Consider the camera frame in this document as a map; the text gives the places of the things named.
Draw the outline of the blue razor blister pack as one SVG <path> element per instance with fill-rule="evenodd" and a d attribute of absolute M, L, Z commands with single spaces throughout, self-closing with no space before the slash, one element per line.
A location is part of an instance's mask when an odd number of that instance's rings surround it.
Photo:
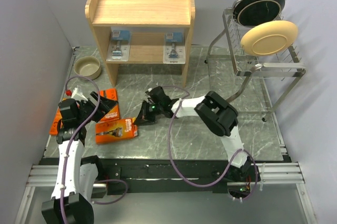
<path fill-rule="evenodd" d="M 127 62 L 130 49 L 131 32 L 129 30 L 113 30 L 106 60 L 108 62 Z"/>
<path fill-rule="evenodd" d="M 164 36 L 163 63 L 184 65 L 185 46 L 184 35 L 180 32 L 168 32 Z"/>

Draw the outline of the wooden two-tier shelf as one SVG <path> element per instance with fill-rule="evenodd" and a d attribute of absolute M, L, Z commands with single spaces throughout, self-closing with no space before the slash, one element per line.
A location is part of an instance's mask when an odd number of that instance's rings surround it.
<path fill-rule="evenodd" d="M 162 64 L 164 36 L 172 28 L 184 32 L 185 63 L 182 85 L 186 85 L 195 23 L 195 0 L 87 0 L 85 16 L 112 85 L 117 83 L 121 61 L 108 61 L 113 27 L 130 28 L 128 64 Z"/>

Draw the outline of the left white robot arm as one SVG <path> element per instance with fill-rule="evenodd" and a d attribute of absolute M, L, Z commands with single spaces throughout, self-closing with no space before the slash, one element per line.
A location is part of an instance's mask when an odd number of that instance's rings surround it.
<path fill-rule="evenodd" d="M 42 204 L 46 223 L 93 223 L 91 196 L 94 183 L 100 182 L 105 170 L 97 155 L 83 157 L 87 130 L 85 126 L 99 122 L 118 101 L 99 96 L 90 99 L 65 99 L 59 103 L 61 119 L 57 125 L 59 163 L 54 190 L 49 201 Z"/>

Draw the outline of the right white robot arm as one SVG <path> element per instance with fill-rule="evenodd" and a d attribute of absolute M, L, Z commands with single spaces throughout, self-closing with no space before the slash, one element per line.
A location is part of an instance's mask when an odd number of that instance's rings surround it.
<path fill-rule="evenodd" d="M 237 110 L 227 100 L 214 91 L 198 98 L 171 99 L 163 87 L 158 86 L 146 91 L 147 100 L 142 102 L 141 110 L 135 119 L 135 125 L 151 125 L 157 115 L 167 118 L 199 117 L 207 128 L 221 137 L 224 150 L 229 159 L 225 177 L 231 181 L 245 181 L 250 172 L 258 180 L 259 170 L 252 156 L 244 149 L 238 128 Z"/>

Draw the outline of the beige ceramic bowl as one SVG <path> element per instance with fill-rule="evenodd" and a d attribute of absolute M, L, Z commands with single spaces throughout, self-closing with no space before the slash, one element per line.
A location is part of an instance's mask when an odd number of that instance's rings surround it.
<path fill-rule="evenodd" d="M 78 59 L 74 64 L 74 72 L 77 75 L 87 77 L 91 80 L 96 79 L 102 71 L 100 61 L 93 56 L 85 56 Z"/>

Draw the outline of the hidden orange razor box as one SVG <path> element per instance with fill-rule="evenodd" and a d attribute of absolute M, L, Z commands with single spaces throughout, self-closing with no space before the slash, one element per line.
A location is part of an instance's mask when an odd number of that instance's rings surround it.
<path fill-rule="evenodd" d="M 55 117 L 53 119 L 53 122 L 52 122 L 52 125 L 51 125 L 51 128 L 49 130 L 49 134 L 51 136 L 56 136 L 57 133 L 58 133 L 58 122 L 62 119 L 62 115 L 60 113 L 60 109 L 58 108 L 57 111 L 56 111 L 56 114 L 55 114 Z"/>

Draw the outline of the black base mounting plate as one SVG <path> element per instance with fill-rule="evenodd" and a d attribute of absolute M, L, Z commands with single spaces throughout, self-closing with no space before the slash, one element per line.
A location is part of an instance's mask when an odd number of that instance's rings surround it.
<path fill-rule="evenodd" d="M 124 192 L 192 192 L 230 193 L 238 199 L 247 198 L 258 180 L 250 172 L 245 181 L 231 181 L 224 175 L 227 160 L 100 159 L 108 195 Z"/>

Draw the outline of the metal dish rack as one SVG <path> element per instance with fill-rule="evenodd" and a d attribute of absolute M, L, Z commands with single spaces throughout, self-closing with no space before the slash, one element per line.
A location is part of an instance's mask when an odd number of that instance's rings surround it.
<path fill-rule="evenodd" d="M 240 45 L 243 28 L 240 28 L 239 24 L 234 20 L 233 9 L 226 8 L 223 11 L 222 19 L 224 29 L 210 43 L 204 62 L 206 64 L 210 63 L 211 57 L 215 56 L 212 54 L 213 47 L 221 38 L 226 38 L 228 53 L 223 55 L 223 57 L 231 62 L 233 74 L 243 78 L 243 82 L 237 92 L 230 96 L 230 101 L 235 101 L 242 96 L 250 82 L 259 82 L 261 85 L 261 96 L 263 97 L 263 101 L 261 102 L 262 108 L 259 110 L 244 111 L 243 114 L 260 115 L 262 121 L 266 122 L 283 103 L 295 85 L 306 74 L 305 66 L 300 62 L 298 54 L 292 45 L 285 50 L 287 53 L 286 57 L 282 58 L 281 56 L 283 54 L 276 53 L 273 55 L 275 61 L 270 63 L 261 62 L 258 56 L 245 53 Z M 265 84 L 267 78 L 279 78 L 280 80 L 293 78 L 293 81 L 287 86 L 275 103 L 272 103 L 270 100 L 269 92 Z"/>

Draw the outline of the beige plate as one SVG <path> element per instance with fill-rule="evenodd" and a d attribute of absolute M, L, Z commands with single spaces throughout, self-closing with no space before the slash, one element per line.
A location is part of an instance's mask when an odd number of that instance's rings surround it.
<path fill-rule="evenodd" d="M 299 29 L 289 21 L 270 21 L 246 32 L 240 46 L 252 56 L 270 56 L 287 49 L 297 39 Z"/>

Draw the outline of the aluminium rail frame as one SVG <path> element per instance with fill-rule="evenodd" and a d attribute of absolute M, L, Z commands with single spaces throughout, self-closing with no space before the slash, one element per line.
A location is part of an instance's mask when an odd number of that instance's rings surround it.
<path fill-rule="evenodd" d="M 260 163 L 257 164 L 262 173 L 260 188 L 266 185 L 296 185 L 300 203 L 308 223 L 317 223 L 317 219 L 305 187 L 300 165 L 298 163 Z M 24 223 L 32 202 L 35 189 L 38 187 L 53 187 L 56 182 L 56 165 L 33 165 L 28 175 L 26 188 L 15 223 Z"/>

